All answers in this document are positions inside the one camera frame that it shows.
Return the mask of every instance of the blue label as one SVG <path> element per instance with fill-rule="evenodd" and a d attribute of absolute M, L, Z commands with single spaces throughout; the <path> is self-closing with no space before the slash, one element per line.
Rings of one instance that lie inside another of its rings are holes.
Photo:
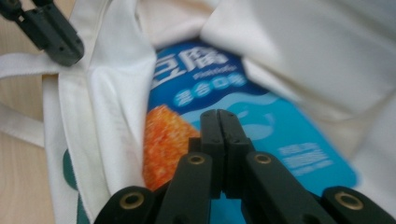
<path fill-rule="evenodd" d="M 317 195 L 328 187 L 357 183 L 354 171 L 309 119 L 250 82 L 240 58 L 228 52 L 198 41 L 159 52 L 148 110 L 158 105 L 167 105 L 197 130 L 200 115 L 209 109 L 235 113 L 256 150 L 278 157 Z M 244 223 L 240 201 L 212 201 L 211 223 Z"/>

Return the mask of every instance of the wooden table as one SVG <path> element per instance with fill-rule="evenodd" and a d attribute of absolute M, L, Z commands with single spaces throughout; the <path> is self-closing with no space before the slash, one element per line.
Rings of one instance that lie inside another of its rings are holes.
<path fill-rule="evenodd" d="M 23 9 L 34 7 L 21 0 Z M 55 0 L 69 16 L 74 0 Z M 20 28 L 0 17 L 0 55 L 39 53 Z M 0 102 L 42 120 L 41 77 L 0 80 Z M 44 148 L 0 133 L 0 223 L 54 223 Z"/>

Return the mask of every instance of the white tote bag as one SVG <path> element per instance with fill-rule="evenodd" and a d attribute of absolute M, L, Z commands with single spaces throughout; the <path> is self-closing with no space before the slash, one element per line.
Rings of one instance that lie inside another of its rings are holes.
<path fill-rule="evenodd" d="M 94 222 L 112 194 L 144 186 L 155 50 L 195 37 L 242 56 L 249 79 L 304 110 L 356 168 L 357 189 L 396 217 L 395 8 L 366 0 L 77 0 L 70 21 L 85 45 L 82 60 L 62 67 L 46 55 L 3 55 L 0 77 L 59 73 L 43 81 L 57 223 Z"/>

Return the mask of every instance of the white strap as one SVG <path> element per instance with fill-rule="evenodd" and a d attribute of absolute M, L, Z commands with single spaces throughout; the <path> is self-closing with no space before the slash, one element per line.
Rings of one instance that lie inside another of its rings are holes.
<path fill-rule="evenodd" d="M 12 53 L 0 56 L 0 79 L 58 73 L 60 67 L 47 55 Z M 44 146 L 43 122 L 28 118 L 0 103 L 0 132 L 36 146 Z"/>
<path fill-rule="evenodd" d="M 3 104 L 0 104 L 0 132 L 44 147 L 43 122 L 28 118 Z"/>

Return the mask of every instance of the fried tofu picture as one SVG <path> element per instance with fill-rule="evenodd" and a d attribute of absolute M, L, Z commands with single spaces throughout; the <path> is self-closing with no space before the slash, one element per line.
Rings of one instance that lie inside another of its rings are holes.
<path fill-rule="evenodd" d="M 143 177 L 155 190 L 172 179 L 178 160 L 188 152 L 189 138 L 199 132 L 166 105 L 148 112 L 144 141 Z"/>

